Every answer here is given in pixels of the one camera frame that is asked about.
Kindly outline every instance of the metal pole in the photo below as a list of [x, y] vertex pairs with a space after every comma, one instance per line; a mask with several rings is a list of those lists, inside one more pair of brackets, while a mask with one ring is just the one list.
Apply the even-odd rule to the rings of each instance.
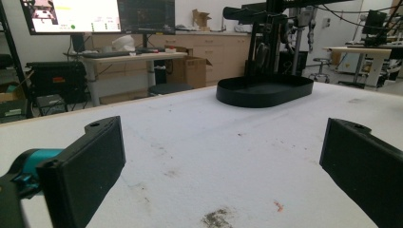
[[17, 72], [18, 80], [22, 84], [26, 98], [30, 101], [29, 90], [27, 83], [25, 83], [26, 78], [23, 69], [21, 68], [20, 58], [18, 57], [17, 47], [15, 46], [14, 40], [12, 39], [9, 22], [7, 20], [6, 12], [4, 11], [3, 1], [0, 0], [0, 22], [3, 25], [3, 30], [6, 35], [7, 43], [9, 45], [9, 50], [12, 56], [12, 61], [14, 62], [14, 68]]
[[299, 49], [300, 49], [300, 46], [301, 46], [301, 39], [302, 39], [303, 30], [304, 30], [304, 28], [298, 28], [297, 29], [296, 49], [295, 49], [295, 52], [294, 52], [293, 70], [291, 71], [292, 75], [297, 75]]

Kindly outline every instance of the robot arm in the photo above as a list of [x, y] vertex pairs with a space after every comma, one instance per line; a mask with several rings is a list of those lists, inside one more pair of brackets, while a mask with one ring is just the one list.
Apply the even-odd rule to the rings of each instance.
[[31, 149], [14, 161], [0, 178], [1, 227], [28, 227], [20, 200], [40, 191], [54, 227], [89, 223], [125, 166], [125, 150], [119, 117], [91, 123], [85, 130], [66, 149]]

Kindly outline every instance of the cabinet drawer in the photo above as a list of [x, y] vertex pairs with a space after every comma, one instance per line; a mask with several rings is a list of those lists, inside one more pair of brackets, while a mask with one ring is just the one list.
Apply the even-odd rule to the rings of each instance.
[[208, 59], [211, 64], [221, 64], [223, 62], [223, 47], [195, 47], [193, 56]]
[[239, 46], [247, 46], [250, 45], [250, 37], [249, 36], [228, 36], [225, 37], [225, 46], [226, 47], [239, 47]]
[[205, 70], [205, 81], [207, 83], [212, 81], [219, 81], [223, 78], [222, 64], [217, 64], [215, 66], [206, 66]]
[[192, 48], [193, 35], [153, 35], [148, 40], [156, 47], [175, 46]]
[[224, 39], [222, 36], [195, 35], [194, 46], [222, 46]]

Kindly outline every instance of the cable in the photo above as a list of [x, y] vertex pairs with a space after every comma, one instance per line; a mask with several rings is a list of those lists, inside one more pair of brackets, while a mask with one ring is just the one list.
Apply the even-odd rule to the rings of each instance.
[[366, 27], [366, 28], [370, 28], [370, 29], [384, 29], [384, 30], [387, 30], [387, 29], [388, 29], [388, 28], [369, 27], [369, 26], [360, 25], [360, 24], [358, 24], [358, 23], [355, 23], [355, 22], [346, 20], [346, 19], [342, 18], [341, 16], [335, 14], [333, 11], [331, 11], [331, 10], [330, 10], [329, 8], [327, 8], [326, 6], [324, 6], [324, 5], [322, 5], [322, 6], [323, 6], [324, 8], [326, 8], [329, 12], [331, 12], [335, 17], [337, 17], [337, 18], [339, 18], [340, 20], [345, 21], [345, 22], [347, 22], [347, 23], [353, 24], [353, 25], [355, 25], [355, 26]]
[[[385, 8], [385, 9], [376, 9], [376, 11], [390, 10], [390, 9], [397, 8], [400, 6], [394, 6], [394, 7], [389, 7], [389, 8]], [[339, 13], [368, 13], [369, 12], [369, 11], [337, 11], [337, 10], [332, 10], [332, 9], [328, 9], [328, 8], [326, 8], [326, 9], [320, 8], [320, 7], [315, 7], [315, 8], [318, 8], [320, 10], [325, 10], [325, 11], [339, 12]]]

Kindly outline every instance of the desk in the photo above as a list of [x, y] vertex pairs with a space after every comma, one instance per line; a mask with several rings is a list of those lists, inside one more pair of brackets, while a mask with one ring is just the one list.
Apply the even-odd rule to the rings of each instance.
[[[91, 94], [94, 106], [100, 105], [99, 98], [103, 96], [133, 91], [139, 88], [145, 88], [155, 85], [154, 61], [165, 59], [179, 59], [187, 55], [186, 53], [147, 53], [137, 56], [120, 56], [102, 59], [83, 58], [83, 64], [86, 68], [87, 85]], [[147, 81], [137, 77], [116, 77], [109, 80], [98, 80], [95, 67], [101, 65], [126, 64], [135, 61], [146, 61]]]
[[[309, 96], [252, 109], [215, 94], [213, 86], [0, 124], [0, 173], [25, 150], [65, 148], [84, 125], [120, 115], [127, 162], [89, 228], [206, 228], [214, 212], [231, 227], [376, 227], [319, 158], [329, 117], [402, 149], [401, 97], [315, 83]], [[51, 227], [42, 196], [23, 204], [32, 228]]]
[[366, 54], [368, 58], [373, 58], [371, 71], [365, 83], [365, 89], [376, 90], [377, 81], [385, 59], [389, 59], [391, 49], [387, 48], [364, 48], [364, 47], [326, 47], [330, 51], [361, 53]]

